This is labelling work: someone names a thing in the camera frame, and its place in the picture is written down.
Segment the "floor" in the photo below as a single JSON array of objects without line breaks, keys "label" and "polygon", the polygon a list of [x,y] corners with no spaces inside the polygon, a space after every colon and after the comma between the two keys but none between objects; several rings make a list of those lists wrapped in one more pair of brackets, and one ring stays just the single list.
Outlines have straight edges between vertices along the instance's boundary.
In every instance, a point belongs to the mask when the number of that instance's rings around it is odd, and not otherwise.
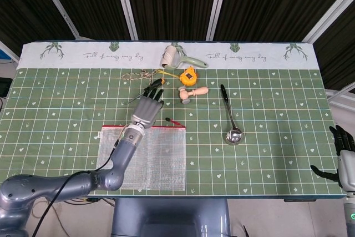
[{"label": "floor", "polygon": [[[0,64],[0,77],[13,78],[13,64]],[[331,107],[336,123],[355,136],[355,113]],[[41,216],[46,203],[37,201],[34,216]],[[233,235],[244,237],[245,225],[250,237],[346,237],[343,199],[317,200],[311,203],[285,203],[283,200],[229,200]],[[58,216],[70,236],[110,236],[113,207],[104,201],[74,206],[54,204]],[[33,215],[27,223],[32,233],[38,220]],[[53,210],[48,213],[37,236],[67,236]]]}]

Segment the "robotic hand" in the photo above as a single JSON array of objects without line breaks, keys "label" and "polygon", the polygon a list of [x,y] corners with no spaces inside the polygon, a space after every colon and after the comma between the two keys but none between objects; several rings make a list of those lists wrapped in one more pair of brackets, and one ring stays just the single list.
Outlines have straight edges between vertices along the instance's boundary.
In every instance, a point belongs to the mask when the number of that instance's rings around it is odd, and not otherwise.
[{"label": "robotic hand", "polygon": [[163,90],[146,88],[129,124],[119,141],[115,144],[110,159],[111,169],[98,168],[77,172],[71,176],[39,177],[35,175],[16,175],[8,178],[0,186],[0,237],[27,237],[24,230],[33,203],[40,197],[50,201],[32,236],[35,236],[43,218],[55,201],[65,201],[88,195],[96,189],[118,190],[124,172],[133,157],[136,147],[144,136],[144,129],[155,123],[155,117],[163,107],[159,101]]},{"label": "robotic hand", "polygon": [[334,144],[338,156],[337,173],[320,171],[316,166],[311,169],[318,176],[335,181],[344,191],[347,197],[344,202],[345,220],[349,237],[355,236],[355,143],[354,138],[342,127],[330,127],[334,135]]}]

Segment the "black curtain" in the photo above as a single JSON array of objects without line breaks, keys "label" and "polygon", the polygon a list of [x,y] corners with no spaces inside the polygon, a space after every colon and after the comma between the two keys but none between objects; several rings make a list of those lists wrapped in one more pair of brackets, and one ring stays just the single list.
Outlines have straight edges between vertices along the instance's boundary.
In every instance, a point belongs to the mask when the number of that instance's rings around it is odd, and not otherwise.
[{"label": "black curtain", "polygon": [[52,0],[0,0],[0,40],[18,56],[22,45],[74,39]]},{"label": "black curtain", "polygon": [[224,0],[214,40],[299,42],[335,0]]},{"label": "black curtain", "polygon": [[355,82],[355,2],[317,39],[314,47],[327,89],[341,90]]},{"label": "black curtain", "polygon": [[60,0],[79,34],[99,40],[130,40],[120,0]]},{"label": "black curtain", "polygon": [[140,40],[206,40],[213,0],[130,0]]}]

